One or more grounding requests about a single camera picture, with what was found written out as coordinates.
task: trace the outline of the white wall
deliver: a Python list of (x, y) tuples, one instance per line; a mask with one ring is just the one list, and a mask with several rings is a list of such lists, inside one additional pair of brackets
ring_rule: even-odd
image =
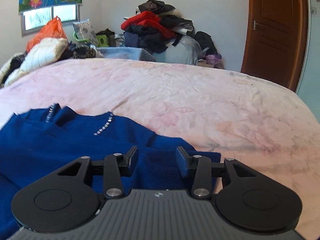
[(320, 15), (311, 16), (307, 61), (297, 94), (320, 122)]
[[(0, 0), (0, 67), (16, 52), (24, 52), (28, 41), (34, 35), (21, 37), (21, 21), (18, 15), (19, 0)], [(95, 31), (102, 29), (101, 0), (83, 0), (80, 6), (81, 20), (90, 19)], [(72, 39), (72, 25), (65, 26), (67, 38)]]
[[(120, 32), (124, 16), (133, 16), (135, 8), (147, 0), (102, 0), (102, 23)], [(196, 31), (211, 35), (224, 67), (240, 71), (248, 24), (249, 0), (161, 0), (175, 6), (182, 16), (193, 21)]]

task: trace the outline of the floral pillow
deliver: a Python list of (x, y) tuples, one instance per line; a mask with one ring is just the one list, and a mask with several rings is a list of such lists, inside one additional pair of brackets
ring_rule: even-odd
[(78, 39), (88, 39), (93, 45), (98, 45), (97, 36), (93, 30), (90, 20), (75, 22), (72, 24)]

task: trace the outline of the door handle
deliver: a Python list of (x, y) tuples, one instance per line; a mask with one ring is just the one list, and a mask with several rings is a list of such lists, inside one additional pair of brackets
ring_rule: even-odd
[(259, 26), (261, 26), (261, 27), (262, 27), (262, 25), (261, 25), (261, 24), (259, 24), (259, 23), (257, 23), (257, 21), (254, 21), (254, 22), (253, 22), (253, 30), (254, 30), (254, 31), (256, 31), (256, 30), (257, 30), (257, 25), (259, 25)]

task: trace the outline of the door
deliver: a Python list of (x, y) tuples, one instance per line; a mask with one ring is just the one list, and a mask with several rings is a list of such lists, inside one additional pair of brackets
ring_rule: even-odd
[(249, 3), (241, 72), (295, 90), (306, 47), (307, 24), (303, 18), (308, 20), (304, 11), (307, 0), (249, 0)]

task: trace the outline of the window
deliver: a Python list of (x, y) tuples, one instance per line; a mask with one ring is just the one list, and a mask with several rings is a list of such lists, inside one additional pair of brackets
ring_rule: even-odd
[(58, 16), (63, 23), (77, 21), (79, 8), (76, 4), (51, 6), (24, 12), (21, 15), (22, 36), (38, 32), (48, 21)]

